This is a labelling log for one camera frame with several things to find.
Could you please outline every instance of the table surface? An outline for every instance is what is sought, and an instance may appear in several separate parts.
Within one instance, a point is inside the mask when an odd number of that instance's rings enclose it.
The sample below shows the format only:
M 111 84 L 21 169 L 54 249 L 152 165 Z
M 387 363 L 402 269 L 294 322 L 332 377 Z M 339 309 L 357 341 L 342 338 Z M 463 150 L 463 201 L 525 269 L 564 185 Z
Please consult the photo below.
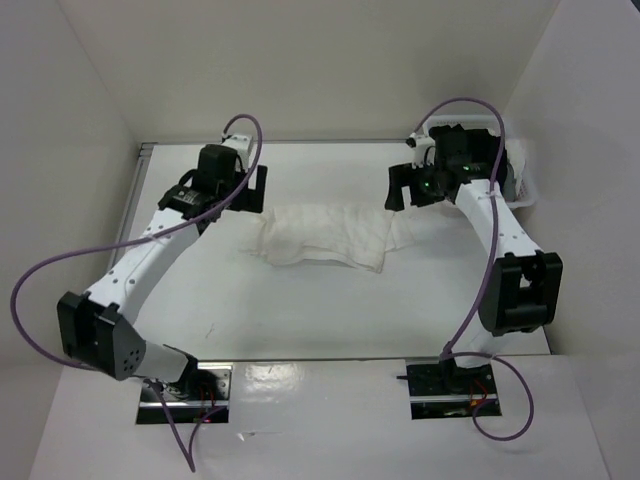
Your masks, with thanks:
M 402 360 L 242 363 L 234 367 L 228 424 L 207 425 L 192 475 L 167 425 L 134 425 L 138 381 L 66 368 L 31 480 L 149 478 L 605 480 L 608 475 L 565 357 L 514 356 L 536 401 L 526 435 L 482 437 L 471 419 L 411 420 Z M 527 401 L 494 365 L 502 417 L 517 431 Z M 188 439 L 191 425 L 179 425 Z
M 129 231 L 197 164 L 202 145 L 153 149 Z M 267 143 L 265 208 L 295 203 L 382 206 L 387 168 L 411 161 L 402 143 Z M 135 325 L 200 359 L 435 356 L 480 284 L 486 253 L 467 219 L 442 205 L 402 212 L 417 243 L 388 252 L 382 273 L 340 265 L 274 267 L 242 251 L 253 214 L 227 211 L 171 267 Z M 544 332 L 507 354 L 547 354 Z

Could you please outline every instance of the robotic arm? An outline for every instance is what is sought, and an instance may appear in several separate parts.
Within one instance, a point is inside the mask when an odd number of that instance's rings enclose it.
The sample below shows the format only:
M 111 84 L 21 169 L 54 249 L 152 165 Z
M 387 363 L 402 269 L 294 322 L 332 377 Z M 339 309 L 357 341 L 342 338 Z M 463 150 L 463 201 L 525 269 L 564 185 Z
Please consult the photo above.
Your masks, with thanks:
M 224 199 L 247 175 L 251 148 L 252 139 L 245 135 L 228 137 L 222 145 L 205 146 L 198 168 L 187 172 L 165 193 L 143 236 L 178 226 Z M 267 167 L 258 166 L 255 189 L 245 187 L 229 208 L 261 213 L 266 175 Z M 208 375 L 198 370 L 197 359 L 174 347 L 145 341 L 133 325 L 162 276 L 216 220 L 208 218 L 154 237 L 127 251 L 82 295 L 67 292 L 57 306 L 64 352 L 116 380 L 153 378 L 185 395 L 197 391 Z
M 489 178 L 499 139 L 487 130 L 464 130 L 457 125 L 434 127 L 429 137 L 410 137 L 407 143 L 415 148 L 417 160 L 389 168 L 385 208 L 404 209 L 403 187 L 409 187 L 411 204 L 418 207 L 449 200 L 466 215 L 489 252 L 493 227 Z M 431 147 L 435 156 L 429 161 Z M 500 188 L 506 178 L 505 151 L 497 175 Z M 529 238 L 500 188 L 493 194 L 499 227 L 496 260 L 478 312 L 454 352 L 497 354 L 512 338 L 550 323 L 555 315 L 562 261 Z M 458 367 L 473 368 L 488 360 L 460 357 L 455 362 Z

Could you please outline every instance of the white laundry basket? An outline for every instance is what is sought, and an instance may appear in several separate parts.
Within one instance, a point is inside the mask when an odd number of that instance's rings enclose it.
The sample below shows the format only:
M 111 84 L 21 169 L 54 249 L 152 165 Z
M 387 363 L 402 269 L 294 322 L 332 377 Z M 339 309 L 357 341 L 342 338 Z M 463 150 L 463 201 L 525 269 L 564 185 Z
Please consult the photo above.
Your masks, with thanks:
M 445 125 L 462 125 L 462 127 L 466 129 L 486 128 L 493 135 L 498 135 L 500 132 L 498 121 L 493 115 L 434 115 L 425 122 L 424 133 L 425 135 L 429 135 L 430 128 Z M 516 181 L 519 183 L 517 186 L 518 193 L 516 200 L 514 202 L 507 202 L 507 205 L 512 210 L 520 207 L 529 207 L 538 199 L 538 191 L 527 169 L 525 150 L 522 148 L 520 141 L 513 138 L 513 132 L 506 120 L 505 130 L 509 163 L 511 163 Z

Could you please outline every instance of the gray wall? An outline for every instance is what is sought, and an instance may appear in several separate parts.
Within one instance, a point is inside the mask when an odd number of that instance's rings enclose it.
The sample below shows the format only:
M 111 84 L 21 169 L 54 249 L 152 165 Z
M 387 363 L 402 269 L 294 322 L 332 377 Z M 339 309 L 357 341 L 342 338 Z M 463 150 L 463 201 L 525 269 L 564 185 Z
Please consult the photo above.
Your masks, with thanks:
M 504 107 L 557 0 L 61 0 L 142 140 L 403 138 L 430 105 Z
M 640 446 L 640 13 L 563 0 L 507 108 L 541 198 L 526 226 L 565 263 L 555 322 L 613 479 Z
M 115 238 L 136 144 L 55 1 L 0 2 L 0 68 L 0 465 L 14 480 L 28 477 L 60 368 L 19 337 L 10 290 L 38 260 Z M 105 260 L 51 267 L 26 285 L 20 312 L 42 345 L 61 351 L 56 300 Z

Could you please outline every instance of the towel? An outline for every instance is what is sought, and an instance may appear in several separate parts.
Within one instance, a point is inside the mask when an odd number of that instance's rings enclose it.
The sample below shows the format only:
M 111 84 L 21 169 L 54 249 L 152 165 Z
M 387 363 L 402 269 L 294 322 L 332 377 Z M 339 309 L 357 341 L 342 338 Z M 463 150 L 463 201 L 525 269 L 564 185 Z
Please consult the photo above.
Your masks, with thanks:
M 326 260 L 380 273 L 385 252 L 414 243 L 401 216 L 371 205 L 285 205 L 260 223 L 249 250 L 272 265 Z

